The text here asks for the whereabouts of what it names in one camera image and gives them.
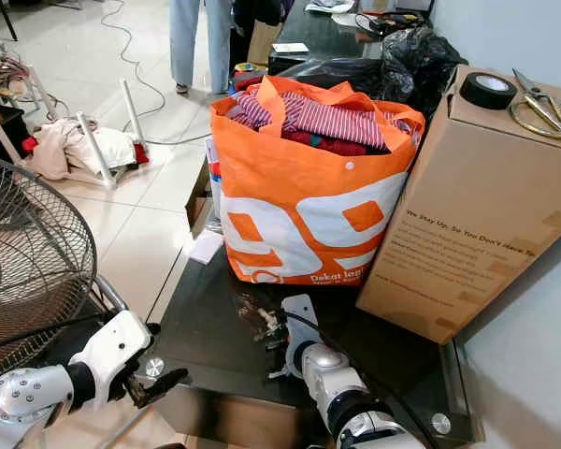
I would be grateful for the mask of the dark glass table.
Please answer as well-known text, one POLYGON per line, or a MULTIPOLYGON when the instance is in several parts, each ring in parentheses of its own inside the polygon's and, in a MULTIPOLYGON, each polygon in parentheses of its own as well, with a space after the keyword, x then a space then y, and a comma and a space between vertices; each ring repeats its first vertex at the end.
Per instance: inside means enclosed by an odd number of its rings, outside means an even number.
POLYGON ((251 449, 332 446, 315 401, 299 378, 268 380, 271 351, 253 341, 237 315, 237 296, 281 300, 307 294, 316 325, 344 351, 367 389, 397 423, 435 449, 474 443, 478 431, 463 381, 465 358, 454 343, 434 343, 357 308, 357 287, 239 281, 221 248, 208 265, 185 257, 185 269, 161 317, 164 327, 145 355, 143 375, 186 368, 190 384, 157 402, 183 435, 251 449))

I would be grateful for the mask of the white paper slip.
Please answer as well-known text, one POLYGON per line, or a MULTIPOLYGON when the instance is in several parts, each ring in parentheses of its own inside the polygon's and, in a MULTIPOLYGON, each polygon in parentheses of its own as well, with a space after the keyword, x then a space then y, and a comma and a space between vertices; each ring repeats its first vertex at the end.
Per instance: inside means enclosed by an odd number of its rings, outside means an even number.
POLYGON ((224 236, 220 232, 207 230, 200 231, 194 242, 188 245, 187 256, 198 264, 208 265, 213 256, 223 247, 224 236))

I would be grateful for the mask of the orange white shopping bag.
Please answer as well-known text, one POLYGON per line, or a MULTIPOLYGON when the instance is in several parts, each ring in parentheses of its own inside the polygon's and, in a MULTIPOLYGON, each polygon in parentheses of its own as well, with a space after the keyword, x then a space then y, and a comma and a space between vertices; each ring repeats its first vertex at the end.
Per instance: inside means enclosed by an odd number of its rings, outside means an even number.
POLYGON ((379 249, 424 137, 406 104, 266 77, 209 107, 224 245, 240 281, 356 286, 379 249), (281 137, 283 93, 374 112, 384 155, 336 155, 281 137))

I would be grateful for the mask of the flat cardboard piece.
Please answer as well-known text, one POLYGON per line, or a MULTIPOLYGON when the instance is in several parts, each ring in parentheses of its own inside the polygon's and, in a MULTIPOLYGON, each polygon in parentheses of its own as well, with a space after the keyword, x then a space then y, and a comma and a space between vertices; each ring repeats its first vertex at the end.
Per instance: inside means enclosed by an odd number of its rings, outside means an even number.
POLYGON ((215 213, 215 183, 213 183, 209 162, 203 161, 194 183, 191 196, 185 206, 191 236, 202 234, 215 213))

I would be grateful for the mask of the metal cage floor fan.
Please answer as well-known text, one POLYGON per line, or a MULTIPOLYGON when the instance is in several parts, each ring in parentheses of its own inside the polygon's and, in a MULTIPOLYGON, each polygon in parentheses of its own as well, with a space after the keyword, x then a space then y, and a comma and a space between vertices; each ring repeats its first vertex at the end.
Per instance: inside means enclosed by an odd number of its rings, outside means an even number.
POLYGON ((97 261, 82 213, 36 175, 0 161, 0 376, 65 364, 126 309, 97 261))

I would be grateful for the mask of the red striped clothes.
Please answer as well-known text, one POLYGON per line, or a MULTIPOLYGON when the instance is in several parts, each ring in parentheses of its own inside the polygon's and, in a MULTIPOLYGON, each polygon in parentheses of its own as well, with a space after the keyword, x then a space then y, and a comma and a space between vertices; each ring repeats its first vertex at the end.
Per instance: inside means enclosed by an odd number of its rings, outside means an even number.
POLYGON ((281 137, 336 155, 384 155, 389 149, 374 112, 316 103, 305 95, 283 93, 281 137))

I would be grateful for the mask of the brown cardboard box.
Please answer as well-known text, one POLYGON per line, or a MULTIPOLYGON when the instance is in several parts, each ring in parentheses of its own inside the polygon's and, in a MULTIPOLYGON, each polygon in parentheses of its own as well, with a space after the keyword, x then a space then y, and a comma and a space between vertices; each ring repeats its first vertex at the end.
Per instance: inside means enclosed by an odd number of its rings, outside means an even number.
MULTIPOLYGON (((520 98, 486 109, 456 69, 357 299, 361 311, 444 343, 561 237, 561 138, 520 98)), ((544 93, 561 106, 561 87, 544 93)))

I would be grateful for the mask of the beige clothes pile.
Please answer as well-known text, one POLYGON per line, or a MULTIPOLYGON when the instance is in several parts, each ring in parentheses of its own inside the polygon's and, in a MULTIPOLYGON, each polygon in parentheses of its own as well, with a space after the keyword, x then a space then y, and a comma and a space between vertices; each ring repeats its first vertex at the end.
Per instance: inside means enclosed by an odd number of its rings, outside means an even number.
POLYGON ((75 117, 37 126, 36 145, 27 157, 28 166, 49 180, 80 176, 95 182, 114 179, 144 161, 130 133, 75 117))

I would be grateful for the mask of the red fabric bag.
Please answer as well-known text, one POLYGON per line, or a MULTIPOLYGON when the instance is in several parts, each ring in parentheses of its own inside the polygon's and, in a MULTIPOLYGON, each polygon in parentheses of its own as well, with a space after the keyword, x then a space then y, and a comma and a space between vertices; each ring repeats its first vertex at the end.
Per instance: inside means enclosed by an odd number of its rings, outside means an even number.
POLYGON ((232 77, 230 94, 243 93, 247 87, 259 84, 266 76, 267 71, 237 71, 232 77))

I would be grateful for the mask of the brown paper bag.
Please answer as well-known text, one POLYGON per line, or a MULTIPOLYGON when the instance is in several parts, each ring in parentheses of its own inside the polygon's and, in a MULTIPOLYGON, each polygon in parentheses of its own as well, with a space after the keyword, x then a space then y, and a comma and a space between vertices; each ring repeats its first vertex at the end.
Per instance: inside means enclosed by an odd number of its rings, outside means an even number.
POLYGON ((277 42, 283 25, 284 22, 266 24, 266 22, 255 21, 253 23, 251 39, 248 43, 247 63, 269 65, 269 55, 273 51, 272 44, 277 42))

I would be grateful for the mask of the person legs in jeans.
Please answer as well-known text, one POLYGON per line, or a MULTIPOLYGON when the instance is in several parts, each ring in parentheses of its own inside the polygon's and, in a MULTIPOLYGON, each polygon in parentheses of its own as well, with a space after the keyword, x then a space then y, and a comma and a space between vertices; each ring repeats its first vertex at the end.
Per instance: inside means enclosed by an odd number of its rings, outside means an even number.
POLYGON ((194 49, 200 6, 207 17, 209 78, 213 94, 229 89, 232 0, 169 0, 170 68, 177 94, 194 85, 194 49))

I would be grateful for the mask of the dark cluttered desk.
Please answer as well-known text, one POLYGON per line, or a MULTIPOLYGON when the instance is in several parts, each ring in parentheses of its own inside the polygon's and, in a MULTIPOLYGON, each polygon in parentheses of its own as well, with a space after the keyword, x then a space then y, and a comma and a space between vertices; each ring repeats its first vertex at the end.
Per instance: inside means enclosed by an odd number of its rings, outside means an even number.
POLYGON ((268 56, 268 73, 278 76, 286 69, 311 60, 365 57, 378 59, 381 38, 367 33, 367 19, 384 12, 416 13, 429 19, 435 0, 352 0, 348 13, 309 11, 311 0, 293 0, 276 44, 302 51, 273 51, 268 56))

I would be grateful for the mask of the black plastic rubbish bag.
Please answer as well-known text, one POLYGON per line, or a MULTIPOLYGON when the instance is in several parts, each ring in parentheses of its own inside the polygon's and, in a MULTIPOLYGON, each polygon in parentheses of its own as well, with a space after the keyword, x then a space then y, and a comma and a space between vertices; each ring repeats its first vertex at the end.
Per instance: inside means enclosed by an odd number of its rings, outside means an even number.
POLYGON ((384 38, 378 59, 336 57, 311 60, 278 73, 329 89, 348 82, 357 93, 405 104, 431 117, 465 59, 446 37, 430 27, 411 27, 384 38))

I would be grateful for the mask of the black tape roll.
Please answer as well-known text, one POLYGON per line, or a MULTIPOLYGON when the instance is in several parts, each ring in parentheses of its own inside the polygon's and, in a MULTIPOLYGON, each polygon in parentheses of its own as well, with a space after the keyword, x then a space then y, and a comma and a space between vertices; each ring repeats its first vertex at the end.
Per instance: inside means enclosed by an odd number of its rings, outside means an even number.
POLYGON ((465 76, 457 93, 473 106, 502 110, 511 105, 519 90, 510 81, 495 74, 474 72, 465 76))

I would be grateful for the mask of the basket of patterned clothes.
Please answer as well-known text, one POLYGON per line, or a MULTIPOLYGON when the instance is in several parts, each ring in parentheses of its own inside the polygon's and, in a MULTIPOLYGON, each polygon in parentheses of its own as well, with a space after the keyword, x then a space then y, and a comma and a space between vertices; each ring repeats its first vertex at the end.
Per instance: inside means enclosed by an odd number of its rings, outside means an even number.
POLYGON ((9 51, 6 44, 0 42, 0 98, 7 101, 29 99, 30 74, 27 65, 15 54, 9 51))

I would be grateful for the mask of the white metal rack frame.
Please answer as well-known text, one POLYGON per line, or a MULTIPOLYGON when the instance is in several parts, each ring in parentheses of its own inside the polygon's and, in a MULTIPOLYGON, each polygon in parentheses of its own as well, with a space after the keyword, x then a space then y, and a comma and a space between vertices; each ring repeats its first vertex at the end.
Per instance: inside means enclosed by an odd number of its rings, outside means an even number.
MULTIPOLYGON (((130 133, 135 137, 137 141, 137 150, 139 150, 140 155, 142 155, 142 157, 144 158, 144 161, 137 167, 141 168, 142 166, 144 166, 144 164, 147 164, 150 161, 150 159, 147 157, 147 139, 145 138, 142 131, 142 124, 140 124, 139 120, 139 111, 137 110, 134 99, 132 99, 131 97, 130 87, 128 87, 128 81, 126 79, 122 79, 122 81, 120 81, 120 90, 122 90, 122 102, 126 108, 126 114, 128 115, 128 129, 127 131, 123 132, 130 133)), ((97 123, 97 120, 94 120, 93 117, 85 115, 82 111, 76 112, 75 115, 67 117, 75 117, 75 119, 79 120, 80 123, 85 123, 85 121, 88 120, 92 120, 97 123)), ((28 166, 27 161, 27 157, 30 154, 30 150, 32 149, 33 147, 24 147, 22 145, 15 144, 15 141, 12 140, 12 137, 6 130, 6 121, 4 121, 3 117, 0 116, 0 161, 6 161, 8 163, 11 163, 12 166, 24 168, 24 170, 29 171, 30 174, 37 175, 36 172, 28 166)), ((80 176, 75 176, 71 177, 71 179, 64 180, 98 185, 98 187, 102 187, 107 189, 107 191, 110 191, 110 189, 113 189, 115 185, 117 185, 117 183, 123 179, 123 177, 131 174, 131 172, 137 170, 137 168, 132 168, 132 170, 125 171, 119 176, 114 177, 114 179, 108 179, 104 182, 95 182, 88 179, 88 177, 85 177, 85 179, 83 179, 80 176)))

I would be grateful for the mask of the gold handled scissors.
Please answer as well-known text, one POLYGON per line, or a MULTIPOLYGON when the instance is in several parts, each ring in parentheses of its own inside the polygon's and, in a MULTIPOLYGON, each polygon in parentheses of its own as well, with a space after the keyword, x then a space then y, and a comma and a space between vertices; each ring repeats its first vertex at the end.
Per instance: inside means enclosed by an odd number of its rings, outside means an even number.
POLYGON ((561 101, 557 101, 552 94, 545 93, 519 69, 514 68, 512 73, 517 85, 523 90, 523 97, 520 101, 509 104, 511 119, 525 131, 561 140, 561 101))

